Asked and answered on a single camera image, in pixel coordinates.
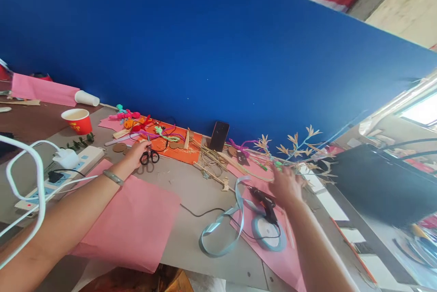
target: light blue ribbon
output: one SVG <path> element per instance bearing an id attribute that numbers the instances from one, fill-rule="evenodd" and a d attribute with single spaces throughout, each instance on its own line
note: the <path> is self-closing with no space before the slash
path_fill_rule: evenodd
<path id="1" fill-rule="evenodd" d="M 255 204 L 253 204 L 252 201 L 247 200 L 247 199 L 244 199 L 244 198 L 241 196 L 240 191 L 239 191 L 239 189 L 238 189 L 238 185 L 239 185 L 243 180 L 250 180 L 250 177 L 249 177 L 249 176 L 243 176 L 243 177 L 240 177 L 240 178 L 237 179 L 237 182 L 235 183 L 235 197 L 236 197 L 236 199 L 237 199 L 237 203 L 235 204 L 235 206 L 232 207 L 232 208 L 230 208 L 229 210 L 225 211 L 224 213 L 220 214 L 220 215 L 217 217 L 216 221 L 215 221 L 214 223 L 208 225 L 208 226 L 203 230 L 202 234 L 200 235 L 200 238 L 199 238 L 199 246 L 200 246 L 200 249 L 201 249 L 204 253 L 206 253 L 208 256 L 210 256 L 210 257 L 218 258 L 218 257 L 224 256 L 225 254 L 231 252 L 231 251 L 233 250 L 233 248 L 235 248 L 235 245 L 237 244 L 238 239 L 239 239 L 241 233 L 243 232 L 243 227 L 244 227 L 244 204 L 243 204 L 244 202 L 245 202 L 245 203 L 246 203 L 246 204 L 247 204 L 247 205 L 248 205 L 248 206 L 249 206 L 253 211 L 255 211 L 256 213 L 258 213 L 258 214 L 265 214 L 265 211 L 264 211 L 264 210 L 262 210 L 262 209 L 260 209 L 260 208 L 257 208 L 257 207 L 255 206 Z M 233 215 L 235 212 L 237 212 L 238 210 L 241 210 L 241 216 L 240 216 L 240 218 L 241 218 L 241 222 L 239 223 L 240 228 L 239 228 L 238 235 L 237 235 L 237 237 L 235 238 L 235 240 L 234 240 L 231 244 L 229 244 L 227 247 L 225 247 L 224 249 L 222 249 L 220 252 L 211 252 L 211 251 L 209 251 L 209 250 L 205 247 L 205 244 L 204 244 L 204 242 L 203 242 L 203 237 L 204 237 L 204 236 L 208 236 L 208 235 L 211 234 L 211 233 L 212 233 L 212 232 L 213 232 L 217 227 L 219 227 L 220 224 L 222 223 L 224 217 L 226 217 L 226 216 L 228 216 L 228 215 L 229 215 L 229 216 L 232 216 L 232 215 Z"/>

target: blue wall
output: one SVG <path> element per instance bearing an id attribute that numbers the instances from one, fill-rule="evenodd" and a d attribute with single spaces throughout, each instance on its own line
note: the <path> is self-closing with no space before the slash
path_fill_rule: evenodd
<path id="1" fill-rule="evenodd" d="M 308 0 L 0 0 L 0 58 L 210 135 L 328 139 L 437 54 Z"/>

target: phone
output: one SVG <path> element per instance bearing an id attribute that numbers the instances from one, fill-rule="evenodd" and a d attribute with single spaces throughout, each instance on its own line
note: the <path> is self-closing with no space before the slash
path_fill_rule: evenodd
<path id="1" fill-rule="evenodd" d="M 229 123 L 216 121 L 213 135 L 211 136 L 211 142 L 209 143 L 209 148 L 217 152 L 223 151 L 224 142 L 226 142 L 228 132 Z"/>

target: window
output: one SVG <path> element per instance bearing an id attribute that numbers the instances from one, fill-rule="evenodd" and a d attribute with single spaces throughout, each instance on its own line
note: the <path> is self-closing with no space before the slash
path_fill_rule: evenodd
<path id="1" fill-rule="evenodd" d="M 401 118 L 415 122 L 423 127 L 437 123 L 437 93 L 426 96 L 401 112 Z"/>

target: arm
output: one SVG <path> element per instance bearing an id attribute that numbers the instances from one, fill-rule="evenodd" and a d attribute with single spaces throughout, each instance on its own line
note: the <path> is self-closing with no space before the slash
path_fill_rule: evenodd
<path id="1" fill-rule="evenodd" d="M 140 166 L 139 159 L 150 142 L 135 144 L 109 170 L 122 180 Z M 54 265 L 75 247 L 118 191 L 119 185 L 100 175 L 64 197 L 45 216 L 35 237 L 0 271 L 0 291 L 29 292 L 38 287 Z M 28 236 L 33 224 L 0 251 L 0 261 Z"/>
<path id="2" fill-rule="evenodd" d="M 345 265 L 328 241 L 314 214 L 302 199 L 302 176 L 274 166 L 270 190 L 284 207 L 296 239 L 300 267 L 308 292 L 358 291 Z"/>

